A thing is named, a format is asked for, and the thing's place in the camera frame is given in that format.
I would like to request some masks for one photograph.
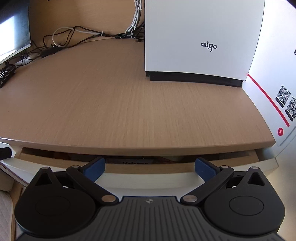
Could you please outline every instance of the monitor screen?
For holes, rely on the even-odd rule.
[[[9,0],[0,8],[0,64],[30,46],[29,0]]]

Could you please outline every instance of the ribbed black surface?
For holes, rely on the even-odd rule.
[[[21,236],[18,241],[283,241],[276,234],[259,238],[232,237],[214,229],[199,209],[175,197],[124,197],[116,206],[104,207],[80,232],[64,238]]]

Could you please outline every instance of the wooden desk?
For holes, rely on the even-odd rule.
[[[81,44],[17,70],[0,89],[0,141],[102,155],[190,155],[275,141],[241,88],[151,82],[144,43]]]

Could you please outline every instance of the red stripe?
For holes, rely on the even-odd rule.
[[[262,89],[262,87],[252,78],[252,76],[250,76],[249,74],[248,74],[248,76],[255,83],[255,85],[257,85],[258,88],[263,92],[263,94],[267,97],[267,99],[270,101],[270,103],[272,103],[272,105],[274,106],[274,108],[278,111],[278,113],[280,114],[280,116],[282,117],[282,119],[284,120],[284,122],[286,123],[287,127],[289,127],[290,126],[289,122],[287,121],[286,117],[283,115],[283,113],[281,112],[281,110],[276,106],[276,104],[274,103],[274,101],[269,97],[269,95],[264,91],[264,89]]]

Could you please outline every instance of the red circle logo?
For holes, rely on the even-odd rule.
[[[278,129],[278,135],[281,137],[284,134],[283,128]]]

